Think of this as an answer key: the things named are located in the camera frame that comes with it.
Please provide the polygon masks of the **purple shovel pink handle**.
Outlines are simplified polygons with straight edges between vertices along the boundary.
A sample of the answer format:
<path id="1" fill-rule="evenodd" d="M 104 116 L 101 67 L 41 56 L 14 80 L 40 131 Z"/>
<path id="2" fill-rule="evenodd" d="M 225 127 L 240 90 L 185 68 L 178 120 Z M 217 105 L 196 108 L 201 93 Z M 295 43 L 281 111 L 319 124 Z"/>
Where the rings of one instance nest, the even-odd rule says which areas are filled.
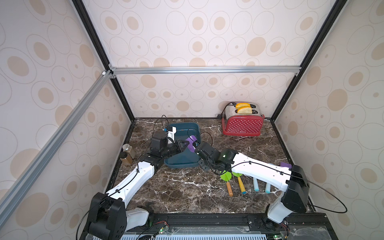
<path id="1" fill-rule="evenodd" d="M 200 144 L 200 142 L 198 141 L 198 139 L 197 139 L 194 135 L 189 136 L 189 137 L 187 138 L 187 141 L 189 142 L 187 148 L 189 149 L 189 151 L 191 151 L 192 153 L 194 153 L 196 147 Z"/>
<path id="2" fill-rule="evenodd" d="M 280 166 L 281 166 L 281 167 L 286 167 L 286 168 L 289 168 L 289 169 L 292 168 L 292 165 L 291 165 L 291 164 L 284 163 L 284 162 L 281 162 L 281 163 L 280 163 Z"/>

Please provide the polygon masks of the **green shovel orange handle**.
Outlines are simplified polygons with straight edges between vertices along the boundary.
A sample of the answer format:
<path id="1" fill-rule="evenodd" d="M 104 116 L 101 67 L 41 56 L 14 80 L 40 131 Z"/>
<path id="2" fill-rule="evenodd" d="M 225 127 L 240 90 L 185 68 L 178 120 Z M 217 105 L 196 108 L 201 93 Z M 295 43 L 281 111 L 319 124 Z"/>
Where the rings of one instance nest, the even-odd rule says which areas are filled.
<path id="1" fill-rule="evenodd" d="M 233 197 L 234 194 L 233 194 L 233 190 L 232 190 L 232 187 L 231 187 L 231 184 L 230 184 L 230 180 L 232 179 L 232 173 L 230 172 L 227 172 L 227 171 L 224 171 L 221 175 L 220 175 L 221 179 L 223 181 L 226 182 L 226 186 L 227 186 L 227 190 L 228 190 L 228 194 L 230 197 Z"/>

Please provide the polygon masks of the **light blue shovel mint handle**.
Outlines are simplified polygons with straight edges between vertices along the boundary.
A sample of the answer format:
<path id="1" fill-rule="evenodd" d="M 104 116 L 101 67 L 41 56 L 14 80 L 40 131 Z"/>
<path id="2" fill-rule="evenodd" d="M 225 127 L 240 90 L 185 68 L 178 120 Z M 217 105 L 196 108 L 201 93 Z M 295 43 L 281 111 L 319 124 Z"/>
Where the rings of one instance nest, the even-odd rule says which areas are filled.
<path id="1" fill-rule="evenodd" d="M 254 191 L 258 192 L 260 190 L 259 184 L 258 184 L 258 179 L 253 178 L 253 186 L 254 186 Z"/>

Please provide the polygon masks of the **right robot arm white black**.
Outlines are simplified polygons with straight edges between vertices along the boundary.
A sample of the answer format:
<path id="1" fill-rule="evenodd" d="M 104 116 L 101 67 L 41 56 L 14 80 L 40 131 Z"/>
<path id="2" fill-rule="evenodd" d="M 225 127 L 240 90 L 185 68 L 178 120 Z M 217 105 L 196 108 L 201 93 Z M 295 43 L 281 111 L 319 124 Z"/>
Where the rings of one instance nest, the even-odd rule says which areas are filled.
<path id="1" fill-rule="evenodd" d="M 310 185 L 304 170 L 292 165 L 280 167 L 252 159 L 238 151 L 224 149 L 221 152 L 207 142 L 194 142 L 199 165 L 214 174 L 241 174 L 261 180 L 280 190 L 281 195 L 269 205 L 266 218 L 280 224 L 291 213 L 306 213 Z"/>

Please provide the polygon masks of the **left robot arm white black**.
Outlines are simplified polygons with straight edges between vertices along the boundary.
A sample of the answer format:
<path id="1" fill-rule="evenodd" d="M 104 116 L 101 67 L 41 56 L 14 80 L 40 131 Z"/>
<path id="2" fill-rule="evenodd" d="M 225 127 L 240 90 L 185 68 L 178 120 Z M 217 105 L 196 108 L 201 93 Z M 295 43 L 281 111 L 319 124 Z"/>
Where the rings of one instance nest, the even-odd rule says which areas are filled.
<path id="1" fill-rule="evenodd" d="M 127 211 L 129 202 L 144 183 L 155 175 L 165 159 L 184 152 L 189 144 L 187 140 L 175 140 L 163 130 L 156 131 L 149 150 L 139 157 L 134 170 L 105 194 L 94 195 L 90 209 L 79 224 L 84 229 L 77 230 L 76 239 L 84 240 L 87 235 L 92 235 L 101 240 L 119 240 L 126 231 L 144 226 L 150 212 L 144 208 Z"/>

